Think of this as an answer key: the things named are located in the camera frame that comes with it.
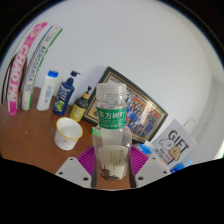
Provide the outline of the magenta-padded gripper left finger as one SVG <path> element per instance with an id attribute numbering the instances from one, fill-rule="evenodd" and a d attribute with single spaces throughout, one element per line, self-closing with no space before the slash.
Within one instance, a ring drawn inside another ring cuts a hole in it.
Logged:
<path id="1" fill-rule="evenodd" d="M 89 147 L 78 157 L 69 157 L 55 175 L 84 188 L 95 188 L 97 171 L 94 147 Z"/>

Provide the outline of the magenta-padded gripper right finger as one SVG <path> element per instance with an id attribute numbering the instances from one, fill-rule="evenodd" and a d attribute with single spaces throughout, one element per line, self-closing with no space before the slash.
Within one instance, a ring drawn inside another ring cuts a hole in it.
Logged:
<path id="1" fill-rule="evenodd" d="M 154 153 L 146 155 L 135 147 L 130 148 L 129 181 L 132 188 L 146 186 L 170 174 Z"/>

